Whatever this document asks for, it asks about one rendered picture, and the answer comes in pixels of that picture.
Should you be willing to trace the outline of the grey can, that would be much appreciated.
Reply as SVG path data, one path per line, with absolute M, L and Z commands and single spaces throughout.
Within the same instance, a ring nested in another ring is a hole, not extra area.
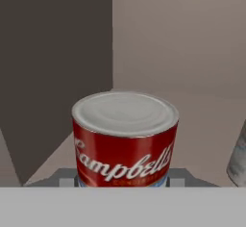
M 227 174 L 237 187 L 246 188 L 246 120 L 230 157 Z

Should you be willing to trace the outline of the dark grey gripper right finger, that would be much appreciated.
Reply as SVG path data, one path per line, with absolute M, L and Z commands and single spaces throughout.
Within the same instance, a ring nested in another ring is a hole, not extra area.
M 215 184 L 194 177 L 185 168 L 170 168 L 166 185 L 169 188 L 213 188 Z

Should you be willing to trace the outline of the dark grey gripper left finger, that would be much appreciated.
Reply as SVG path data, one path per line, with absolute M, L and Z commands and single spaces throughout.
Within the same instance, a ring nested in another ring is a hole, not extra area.
M 76 188 L 78 176 L 76 168 L 59 168 L 49 178 L 29 185 L 32 188 Z

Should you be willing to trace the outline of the red and white soup can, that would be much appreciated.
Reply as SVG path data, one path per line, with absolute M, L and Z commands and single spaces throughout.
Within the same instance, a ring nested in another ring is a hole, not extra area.
M 108 91 L 72 107 L 81 187 L 164 187 L 179 112 L 150 94 Z

